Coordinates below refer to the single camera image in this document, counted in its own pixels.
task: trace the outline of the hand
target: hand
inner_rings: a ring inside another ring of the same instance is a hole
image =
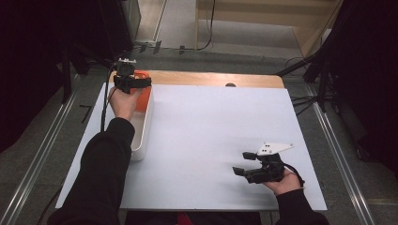
[[[263,185],[271,189],[275,195],[284,194],[286,192],[300,189],[299,179],[295,173],[284,169],[283,180],[280,182],[265,182]]]
[[[131,120],[132,114],[137,106],[137,98],[143,93],[143,89],[136,89],[132,94],[126,94],[116,87],[111,88],[108,100],[111,104],[115,117]]]

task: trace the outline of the white table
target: white table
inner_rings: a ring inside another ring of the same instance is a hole
[[[262,211],[278,209],[273,193],[248,184],[232,167],[263,141],[293,143],[281,153],[296,167],[314,210],[326,210],[313,164],[288,93],[281,88],[153,85],[154,112],[145,159],[130,163],[121,208],[142,210]],[[100,130],[102,92],[71,165],[56,207],[79,171],[88,141]],[[113,117],[111,109],[107,121]]]

